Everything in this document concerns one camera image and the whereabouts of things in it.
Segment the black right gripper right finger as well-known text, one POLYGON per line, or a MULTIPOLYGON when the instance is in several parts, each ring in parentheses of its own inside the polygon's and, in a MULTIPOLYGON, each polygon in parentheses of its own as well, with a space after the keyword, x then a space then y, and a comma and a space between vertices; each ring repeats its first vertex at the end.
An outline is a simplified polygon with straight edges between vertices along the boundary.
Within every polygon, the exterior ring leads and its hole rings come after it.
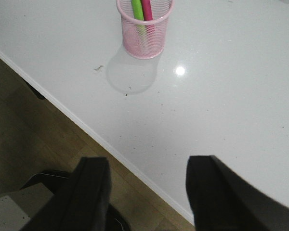
POLYGON ((289 231, 289 208, 213 155, 189 157, 185 186, 197 231, 289 231))

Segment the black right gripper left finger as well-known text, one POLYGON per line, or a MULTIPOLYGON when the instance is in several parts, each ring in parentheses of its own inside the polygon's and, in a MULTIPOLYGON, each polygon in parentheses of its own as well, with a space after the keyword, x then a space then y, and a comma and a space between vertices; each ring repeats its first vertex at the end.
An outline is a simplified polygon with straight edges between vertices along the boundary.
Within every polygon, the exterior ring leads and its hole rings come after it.
POLYGON ((24 231, 103 231, 111 177, 105 157, 83 157, 50 201, 24 231))

